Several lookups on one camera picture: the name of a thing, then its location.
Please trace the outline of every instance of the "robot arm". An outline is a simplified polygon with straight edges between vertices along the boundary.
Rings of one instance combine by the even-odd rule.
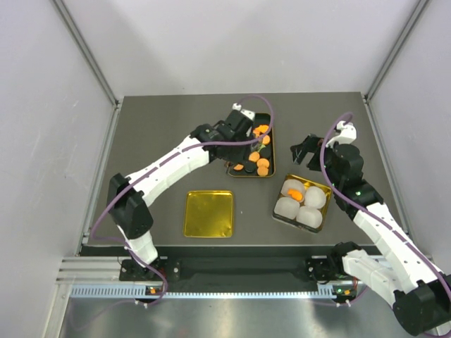
[[[412,335],[446,323],[451,320],[451,307],[443,286],[433,271],[409,248],[416,249],[416,246],[394,221],[381,195],[363,179],[363,158],[358,148],[351,144],[357,138],[355,127],[341,121],[335,130],[338,135],[330,139],[324,152],[329,179],[339,192],[384,220],[388,226],[339,196],[335,195],[335,201],[365,231],[391,268],[372,259],[355,243],[340,243],[327,257],[328,279],[343,275],[358,278],[387,301],[401,326]],[[312,152],[314,155],[307,167],[320,171],[322,143],[322,138],[309,135],[301,144],[290,148],[293,161],[300,164],[306,154]],[[435,265],[433,267],[449,285],[451,277],[445,276]]]
[[[110,210],[128,247],[142,262],[150,264],[158,256],[150,234],[150,228],[154,221],[148,209],[155,199],[182,177],[217,158],[232,163],[245,162],[247,155],[251,152],[250,146],[221,144],[202,146],[202,144],[252,140],[251,131],[254,119],[254,112],[234,104],[233,110],[226,120],[219,121],[214,126],[200,125],[172,151],[146,168],[126,177],[116,174],[111,178],[108,204],[130,185],[129,182],[145,177],[119,199]],[[163,165],[164,170],[157,170]]]

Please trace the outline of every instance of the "white panel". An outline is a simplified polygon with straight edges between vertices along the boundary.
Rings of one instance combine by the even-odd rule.
[[[373,107],[419,246],[451,273],[451,1],[431,1]]]
[[[0,10],[0,337],[40,337],[112,107],[49,0]]]
[[[66,0],[116,96],[365,92],[416,0]]]

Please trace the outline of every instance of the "metal tray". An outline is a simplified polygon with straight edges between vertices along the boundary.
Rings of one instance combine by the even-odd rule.
[[[311,180],[308,180],[306,178],[302,178],[296,175],[292,175],[292,174],[288,174],[285,176],[285,179],[283,180],[283,183],[285,183],[286,180],[298,180],[300,182],[302,182],[304,184],[304,186],[306,187],[306,189],[310,188],[310,187],[318,187],[319,189],[323,190],[324,194],[326,194],[326,204],[324,205],[323,208],[319,209],[321,212],[321,215],[323,216],[323,222],[321,223],[321,225],[319,227],[317,227],[316,229],[309,227],[308,225],[305,225],[303,223],[297,222],[296,220],[291,220],[289,218],[280,216],[276,213],[274,213],[273,210],[273,218],[279,221],[282,221],[284,223],[287,223],[289,225],[293,225],[295,227],[298,227],[300,229],[304,229],[304,230],[308,230],[310,232],[320,232],[323,229],[324,226],[324,222],[326,221],[326,214],[327,214],[327,209],[329,207],[329,202],[330,202],[330,198],[332,197],[332,189],[330,187],[327,187],[325,185],[313,182]],[[283,187],[283,183],[282,186],[280,187],[280,192],[277,198],[277,201],[279,200],[280,197],[283,197],[283,195],[281,194],[282,192],[282,187]]]
[[[233,193],[226,190],[188,192],[183,234],[186,237],[231,237]]]
[[[260,125],[268,125],[269,121],[271,120],[271,116],[267,113],[256,113],[255,114],[255,121],[254,121],[254,128],[260,126]],[[269,173],[267,176],[258,176],[257,172],[248,174],[244,170],[236,171],[233,170],[233,167],[229,166],[227,168],[227,173],[230,176],[233,177],[258,177],[258,178],[268,178],[273,176],[276,173],[276,152],[274,147],[274,126],[269,132],[269,137],[271,138],[271,141],[269,142],[269,146],[271,149],[271,157],[269,158],[270,167],[269,167]]]

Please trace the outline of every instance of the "cable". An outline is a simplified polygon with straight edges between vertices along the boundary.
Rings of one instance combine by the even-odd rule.
[[[349,121],[351,121],[352,117],[354,115],[351,112],[348,113],[344,113],[343,115],[341,115],[332,125],[332,127],[330,127],[329,131],[327,131],[326,136],[324,137],[323,140],[323,144],[321,145],[321,151],[320,151],[320,155],[319,155],[319,161],[321,164],[321,172],[323,173],[324,179],[326,180],[328,186],[332,189],[333,193],[340,197],[343,201],[345,201],[346,203],[350,204],[351,206],[355,207],[357,210],[360,210],[362,212],[364,212],[365,214],[371,216],[373,219],[377,220],[380,224],[382,224],[384,227],[388,228],[389,230],[392,229],[391,226],[389,226],[389,224],[387,224],[386,221],[382,220],[381,218],[379,218],[377,215],[374,215],[372,212],[368,211],[366,208],[364,208],[363,206],[360,206],[359,204],[355,203],[354,201],[348,199],[344,194],[342,194],[341,192],[338,191],[337,188],[334,187],[334,185],[332,184],[332,182],[329,180],[329,177],[327,176],[326,173],[326,168],[324,166],[324,152],[326,150],[326,144],[328,142],[328,140],[330,139],[330,136],[332,135],[332,132],[335,129],[335,126],[342,120],[345,120],[345,124],[347,124]],[[442,277],[442,275],[436,270],[436,268],[433,266],[433,264],[427,259],[427,257],[425,257],[417,248],[415,248],[414,246],[412,246],[409,242],[406,243],[407,247],[415,254],[417,255],[423,262],[424,264],[426,264],[426,266],[432,271],[432,273],[437,277],[437,279],[439,280],[439,282],[441,283],[441,285],[443,286],[443,289],[445,290],[448,298],[451,301],[451,289],[448,286],[447,282],[445,281],[445,279]],[[451,330],[444,335],[440,335],[440,336],[435,336],[433,334],[428,334],[425,333],[426,336],[428,337],[438,337],[438,338],[448,338],[451,337]]]
[[[244,98],[242,98],[241,100],[239,100],[238,103],[241,104],[241,103],[243,103],[243,102],[245,102],[245,101],[247,101],[249,99],[262,100],[266,104],[266,106],[268,107],[268,110],[269,110],[269,113],[270,113],[270,120],[269,120],[268,130],[265,133],[263,133],[262,135],[260,135],[256,139],[252,139],[252,140],[249,140],[249,141],[241,141],[241,142],[204,142],[204,143],[195,144],[195,145],[192,145],[192,146],[187,146],[186,148],[182,149],[181,152],[174,153],[172,156],[170,156],[166,160],[162,161],[159,164],[158,167],[153,167],[152,169],[147,171],[145,174],[143,174],[142,176],[137,178],[135,181],[131,182],[124,190],[122,190],[108,204],[108,206],[106,206],[105,210],[102,211],[101,215],[99,216],[99,218],[97,219],[97,221],[95,222],[94,226],[91,229],[91,235],[90,235],[91,239],[95,239],[95,240],[110,240],[110,241],[114,241],[114,242],[118,242],[118,243],[126,245],[126,248],[129,249],[128,251],[130,252],[130,255],[136,261],[138,261],[138,263],[141,263],[143,266],[145,266],[146,268],[148,268],[149,270],[151,270],[153,273],[155,273],[156,275],[158,275],[161,278],[161,280],[163,281],[163,290],[159,293],[159,297],[155,301],[150,303],[149,305],[157,304],[158,302],[160,302],[162,300],[162,298],[166,294],[166,292],[168,290],[168,281],[166,280],[166,278],[157,269],[155,269],[152,266],[150,266],[149,264],[146,264],[145,262],[143,262],[141,260],[141,258],[139,258],[136,255],[136,253],[134,253],[133,250],[131,250],[131,248],[128,246],[127,242],[124,239],[121,239],[119,237],[98,237],[98,236],[96,236],[97,229],[99,228],[100,223],[104,220],[104,218],[109,213],[109,211],[116,205],[116,203],[119,201],[119,199],[122,198],[122,196],[127,194],[127,192],[130,191],[136,184],[138,184],[141,181],[143,181],[146,178],[148,178],[152,173],[156,172],[159,168],[161,168],[163,165],[167,164],[169,161],[172,161],[174,158],[179,156],[181,153],[185,153],[186,151],[189,151],[191,149],[197,148],[199,146],[245,146],[245,145],[249,145],[249,144],[260,142],[266,135],[269,134],[269,132],[273,128],[273,125],[274,125],[274,110],[273,110],[272,105],[269,103],[269,101],[264,96],[258,95],[258,94],[249,94],[249,95],[245,96]],[[113,308],[116,305],[119,305],[119,304],[122,304],[122,303],[128,303],[128,302],[130,302],[130,300],[123,299],[123,300],[118,301],[118,302],[116,302],[114,304],[111,304],[110,306],[108,306],[107,308],[105,308],[104,310],[102,310],[98,314],[96,314],[91,320],[89,320],[89,322],[87,324],[83,325],[82,327],[74,326],[72,317],[70,317],[70,323],[71,323],[71,325],[72,325],[72,327],[73,327],[73,329],[75,331],[81,331],[81,330],[85,329],[86,327],[88,327],[89,325],[91,325],[92,322],[94,322],[99,316],[103,315],[109,309]]]

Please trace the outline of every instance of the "white ball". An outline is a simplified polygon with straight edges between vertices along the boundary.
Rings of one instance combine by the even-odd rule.
[[[326,194],[318,187],[310,187],[305,193],[305,206],[321,209],[326,204]]]
[[[318,209],[309,206],[301,206],[297,213],[296,221],[316,229],[323,222],[323,216]]]
[[[299,191],[302,194],[301,202],[304,200],[304,197],[305,197],[305,186],[304,186],[304,183],[302,183],[302,182],[300,182],[298,180],[286,180],[283,183],[282,190],[280,191],[280,193],[283,196],[290,197],[290,195],[288,194],[288,190],[290,190],[290,189],[294,189],[294,190]]]
[[[291,220],[294,220],[300,204],[290,197],[280,197],[274,207],[274,213]]]

